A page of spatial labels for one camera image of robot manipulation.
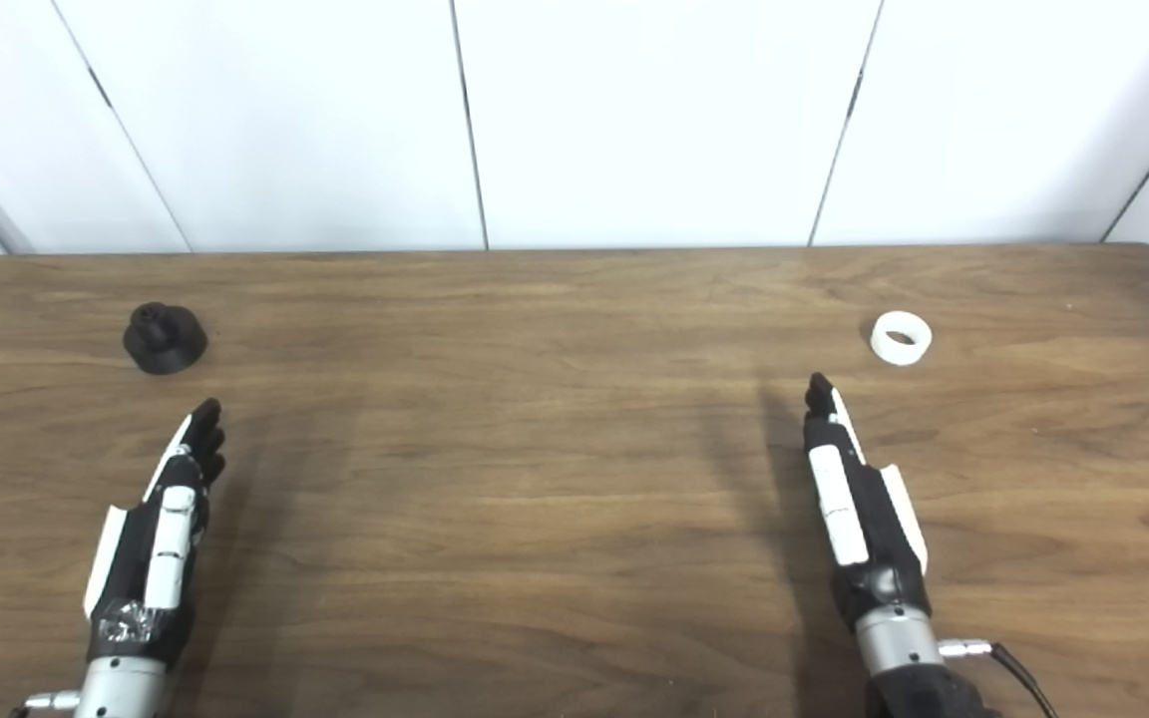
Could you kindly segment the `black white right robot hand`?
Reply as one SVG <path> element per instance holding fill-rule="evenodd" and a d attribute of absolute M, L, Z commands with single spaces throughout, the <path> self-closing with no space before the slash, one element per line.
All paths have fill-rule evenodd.
<path fill-rule="evenodd" d="M 830 589 L 845 626 L 877 609 L 932 613 L 920 523 L 897 468 L 867 464 L 845 399 L 815 372 L 804 392 L 803 447 L 833 555 Z"/>

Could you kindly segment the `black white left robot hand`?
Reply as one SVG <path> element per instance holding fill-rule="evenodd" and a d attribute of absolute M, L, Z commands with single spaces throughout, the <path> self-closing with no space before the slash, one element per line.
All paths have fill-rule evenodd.
<path fill-rule="evenodd" d="M 195 623 L 196 551 L 208 531 L 210 491 L 226 460 L 219 401 L 182 419 L 141 500 L 109 508 L 83 608 L 87 662 L 141 658 L 173 671 Z"/>

